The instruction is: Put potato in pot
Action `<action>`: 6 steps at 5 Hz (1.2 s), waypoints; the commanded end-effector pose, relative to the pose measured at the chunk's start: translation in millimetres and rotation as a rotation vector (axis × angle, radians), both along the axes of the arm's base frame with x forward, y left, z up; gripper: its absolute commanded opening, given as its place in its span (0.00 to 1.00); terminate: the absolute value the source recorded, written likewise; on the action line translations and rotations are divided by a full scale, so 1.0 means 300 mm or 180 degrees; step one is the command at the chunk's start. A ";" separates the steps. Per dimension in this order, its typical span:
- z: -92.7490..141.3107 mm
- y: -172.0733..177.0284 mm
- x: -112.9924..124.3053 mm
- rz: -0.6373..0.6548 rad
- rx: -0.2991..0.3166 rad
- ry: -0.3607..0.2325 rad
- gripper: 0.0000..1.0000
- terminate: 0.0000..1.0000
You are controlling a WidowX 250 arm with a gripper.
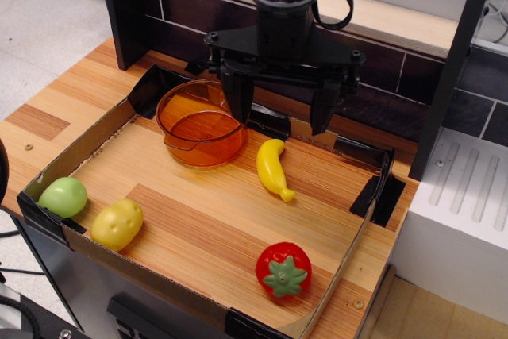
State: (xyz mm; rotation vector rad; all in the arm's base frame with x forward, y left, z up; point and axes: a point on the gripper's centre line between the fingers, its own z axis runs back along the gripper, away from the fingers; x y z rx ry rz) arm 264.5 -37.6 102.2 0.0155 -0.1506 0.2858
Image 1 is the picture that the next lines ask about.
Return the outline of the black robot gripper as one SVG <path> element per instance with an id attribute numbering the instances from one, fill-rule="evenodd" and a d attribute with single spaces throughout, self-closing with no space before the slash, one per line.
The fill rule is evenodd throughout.
<path id="1" fill-rule="evenodd" d="M 355 94 L 365 55 L 318 28 L 311 9 L 259 11 L 255 25 L 205 36 L 209 69 L 217 73 L 233 117 L 249 118 L 256 80 L 317 88 L 310 108 L 312 134 L 324 133 L 343 95 Z"/>

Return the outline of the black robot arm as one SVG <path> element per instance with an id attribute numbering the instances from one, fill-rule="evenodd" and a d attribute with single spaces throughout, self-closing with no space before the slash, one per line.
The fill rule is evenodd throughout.
<path id="1" fill-rule="evenodd" d="M 357 92 L 366 56 L 326 36 L 343 29 L 321 20 L 318 0 L 253 0 L 254 26 L 207 33 L 208 68 L 222 83 L 233 117 L 248 120 L 254 83 L 282 83 L 313 89 L 310 125 L 314 135 L 327 130 L 341 101 Z M 346 0 L 353 7 L 353 0 Z"/>

